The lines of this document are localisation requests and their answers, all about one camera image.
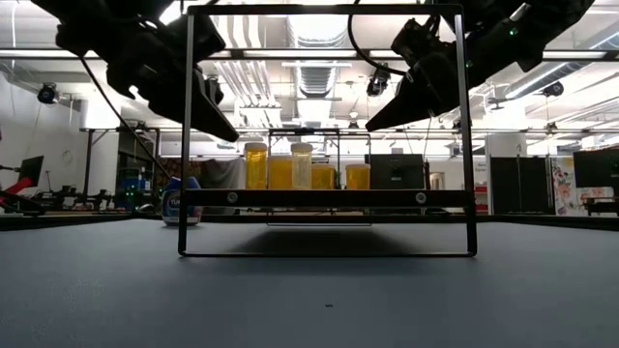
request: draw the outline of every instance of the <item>rack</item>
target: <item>rack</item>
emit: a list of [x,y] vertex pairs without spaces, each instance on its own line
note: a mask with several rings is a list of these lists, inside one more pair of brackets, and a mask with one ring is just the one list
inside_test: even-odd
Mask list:
[[[187,208],[463,208],[466,219],[466,251],[404,254],[363,254],[357,257],[472,257],[477,254],[477,218],[473,180],[473,156],[468,83],[465,71],[462,7],[457,5],[203,5],[188,10],[185,119],[182,140],[182,187],[178,252],[185,257],[341,257],[339,254],[202,253],[187,248]],[[196,15],[442,15],[455,19],[457,74],[462,122],[464,190],[245,190],[189,189],[190,135],[192,123],[193,35]]]

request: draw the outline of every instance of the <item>yellow jar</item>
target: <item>yellow jar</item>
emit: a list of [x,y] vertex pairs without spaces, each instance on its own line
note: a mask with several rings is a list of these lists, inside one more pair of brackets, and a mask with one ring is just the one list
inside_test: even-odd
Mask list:
[[263,143],[245,144],[245,188],[267,188],[267,145]]
[[369,164],[346,165],[346,187],[369,189]]
[[269,157],[269,189],[292,189],[292,156]]
[[331,164],[317,163],[311,166],[311,189],[333,189],[336,169]]
[[292,150],[292,188],[311,189],[311,144],[295,143]]

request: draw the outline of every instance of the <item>ceiling duct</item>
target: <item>ceiling duct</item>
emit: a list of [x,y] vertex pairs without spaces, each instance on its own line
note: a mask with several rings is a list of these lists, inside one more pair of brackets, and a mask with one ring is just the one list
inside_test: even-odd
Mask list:
[[[346,40],[346,16],[342,15],[290,15],[288,37],[295,48],[339,48]],[[297,97],[324,99],[333,95],[338,68],[329,67],[335,62],[312,61],[305,67],[295,68]],[[298,101],[299,116],[311,120],[327,120],[331,101]]]
[[[614,50],[619,48],[619,21],[594,35],[575,49]],[[575,73],[592,63],[546,63],[539,69],[527,74],[521,80],[514,82],[505,90],[505,98],[514,100],[536,91]]]

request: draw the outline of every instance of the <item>blue bottle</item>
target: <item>blue bottle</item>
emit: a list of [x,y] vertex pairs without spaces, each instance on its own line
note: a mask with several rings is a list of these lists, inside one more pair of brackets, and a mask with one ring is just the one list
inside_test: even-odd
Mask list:
[[[189,189],[200,189],[200,184],[194,177],[190,177]],[[172,178],[165,187],[162,196],[162,219],[168,226],[178,226],[178,213],[181,207],[181,180]],[[196,226],[202,218],[202,207],[188,207],[187,225]]]

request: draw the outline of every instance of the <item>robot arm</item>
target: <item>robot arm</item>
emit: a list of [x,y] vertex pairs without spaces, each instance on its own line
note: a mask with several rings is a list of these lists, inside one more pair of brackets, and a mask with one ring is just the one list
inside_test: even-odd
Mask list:
[[[107,66],[107,84],[134,99],[130,87],[155,113],[183,123],[187,17],[168,25],[158,18],[173,0],[33,0],[60,20],[56,44],[83,57],[94,50]],[[192,127],[227,141],[239,134],[217,104],[219,85],[205,83],[197,62],[225,48],[208,15],[197,16],[193,57]]]
[[[577,23],[594,0],[454,0],[464,7],[469,87],[514,62],[528,72],[542,63],[545,46]],[[459,106],[456,45],[441,43],[414,19],[392,45],[411,67],[397,96],[367,124],[369,131],[440,115]]]

